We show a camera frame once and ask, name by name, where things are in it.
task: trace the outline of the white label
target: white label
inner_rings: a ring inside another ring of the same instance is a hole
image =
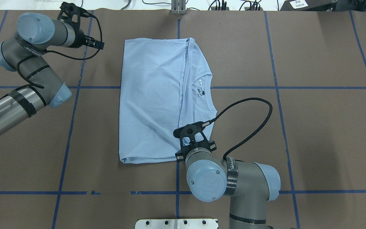
[[[294,9],[299,9],[299,8],[303,8],[303,7],[307,7],[309,6],[305,0],[296,0],[296,1],[292,1],[290,2],[290,4],[292,5],[292,7]]]

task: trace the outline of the metal plate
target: metal plate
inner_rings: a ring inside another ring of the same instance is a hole
[[[135,229],[218,229],[217,219],[138,220]]]

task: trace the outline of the metal bracket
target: metal bracket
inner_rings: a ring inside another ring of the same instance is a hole
[[[173,136],[175,138],[180,139],[180,150],[175,153],[176,160],[178,162],[184,161],[186,159],[187,154],[191,151],[197,151],[197,148],[205,148],[210,152],[217,149],[214,141],[209,141],[207,137],[203,133],[204,127],[202,127],[203,122],[196,122],[192,124],[188,124],[186,126],[177,128],[173,131]],[[200,142],[196,142],[195,135],[200,133],[203,137],[203,140]],[[183,139],[188,138],[188,145],[183,144]]]
[[[172,14],[186,14],[186,0],[172,0]]]
[[[138,220],[135,229],[218,229],[218,219],[147,219]]]

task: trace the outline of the black cable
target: black cable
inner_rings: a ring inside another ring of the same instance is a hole
[[[121,10],[125,10],[126,8],[128,8],[128,6],[131,4],[131,1],[132,0],[128,0],[128,3],[124,7],[122,7]]]
[[[102,42],[103,41],[103,32],[101,31],[100,22],[99,22],[98,18],[96,16],[94,16],[93,14],[91,14],[90,17],[94,18],[97,21],[98,29],[100,30],[100,42]],[[54,50],[50,50],[50,51],[47,51],[46,50],[46,52],[52,52],[52,53],[59,54],[61,56],[64,56],[64,57],[67,57],[67,58],[70,58],[70,59],[75,59],[75,60],[88,60],[88,59],[91,59],[91,58],[95,57],[99,51],[100,51],[100,48],[98,48],[97,51],[92,56],[87,57],[87,58],[74,58],[74,57],[65,55],[65,54],[63,54],[61,52],[57,52],[57,51],[54,51]]]
[[[215,122],[224,112],[226,112],[228,109],[230,109],[231,107],[239,104],[239,103],[242,103],[242,102],[245,102],[245,101],[249,101],[249,100],[258,100],[258,101],[262,101],[266,104],[268,104],[269,106],[269,112],[265,118],[265,120],[262,122],[262,124],[258,127],[258,129],[256,129],[253,133],[251,133],[247,138],[245,138],[242,142],[238,143],[237,145],[235,145],[234,147],[232,147],[231,149],[229,149],[227,152],[225,152],[224,156],[222,157],[222,159],[226,159],[227,158],[227,155],[229,155],[234,149],[240,147],[241,145],[243,145],[245,142],[247,142],[249,139],[251,139],[253,136],[255,136],[265,125],[266,123],[268,122],[269,118],[270,118],[270,115],[272,114],[272,104],[267,101],[267,100],[264,100],[264,99],[261,99],[261,98],[255,98],[255,97],[252,97],[252,98],[247,98],[247,99],[243,99],[243,100],[239,100],[233,104],[231,104],[230,106],[226,107],[222,112],[220,112],[218,114],[218,116],[216,116],[215,118],[211,119],[211,120],[208,120],[204,123],[208,123],[208,125],[210,125],[211,123]]]
[[[240,10],[242,9],[242,6],[243,6],[245,3],[249,3],[249,7],[251,8],[251,6],[252,6],[252,2],[251,2],[251,1],[244,1],[244,2],[242,3],[242,5],[240,6],[240,9],[239,9],[238,11],[240,11]]]
[[[257,2],[257,7],[258,7],[258,9],[257,10],[261,10],[261,5],[260,5],[260,2],[261,2],[262,0],[259,0],[258,2]]]
[[[252,4],[252,6],[248,9],[248,10],[250,10],[250,11],[257,11],[258,10],[258,7],[261,7],[261,5],[259,5],[259,2],[257,2],[257,1],[254,1],[253,2],[253,4]]]
[[[215,3],[215,10],[217,10],[217,2],[218,2],[218,4],[220,4],[220,0],[214,0],[211,4],[210,4],[210,6],[209,6],[209,8],[207,9],[207,10],[210,10],[211,9],[211,6]]]
[[[28,56],[28,57],[26,57],[26,58],[23,58],[23,60],[19,61],[19,62],[16,64],[16,71],[18,71],[19,76],[20,76],[22,79],[24,79],[26,82],[28,82],[30,85],[35,86],[35,87],[37,87],[37,88],[41,88],[41,89],[43,89],[43,88],[45,88],[45,87],[43,87],[43,86],[42,86],[42,85],[40,85],[40,84],[35,84],[34,82],[29,81],[29,79],[28,79],[28,78],[26,78],[26,77],[22,74],[22,72],[19,70],[19,66],[20,66],[23,62],[27,61],[27,60],[28,60],[28,59],[30,59],[30,58],[36,58],[36,56],[31,55],[31,56]]]
[[[146,3],[146,2],[144,2],[144,0],[142,0],[142,2],[144,3],[144,4],[147,4],[147,5],[156,5],[156,4],[168,4],[168,5],[171,5],[171,3]]]

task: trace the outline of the folded t-shirt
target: folded t-shirt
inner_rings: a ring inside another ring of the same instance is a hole
[[[193,38],[125,41],[119,102],[119,159],[176,160],[173,130],[215,118],[212,73]],[[204,129],[209,139],[213,125]]]

